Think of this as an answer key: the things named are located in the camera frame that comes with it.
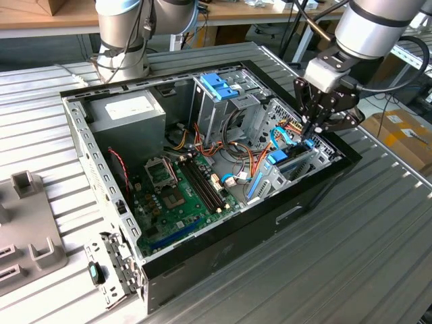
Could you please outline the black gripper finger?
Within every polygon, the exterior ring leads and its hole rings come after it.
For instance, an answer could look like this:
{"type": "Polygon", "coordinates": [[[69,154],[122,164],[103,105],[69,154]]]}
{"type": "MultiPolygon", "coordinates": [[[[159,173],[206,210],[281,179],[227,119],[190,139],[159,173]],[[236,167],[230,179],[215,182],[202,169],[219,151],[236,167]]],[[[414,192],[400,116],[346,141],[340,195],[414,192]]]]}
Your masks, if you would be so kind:
{"type": "Polygon", "coordinates": [[[316,134],[338,132],[355,128],[366,119],[359,109],[349,109],[340,113],[332,113],[321,123],[313,124],[313,132],[316,134]]]}
{"type": "Polygon", "coordinates": [[[296,78],[294,93],[298,105],[296,110],[302,120],[302,137],[309,138],[315,129],[315,120],[319,114],[320,90],[304,78],[296,78]]]}

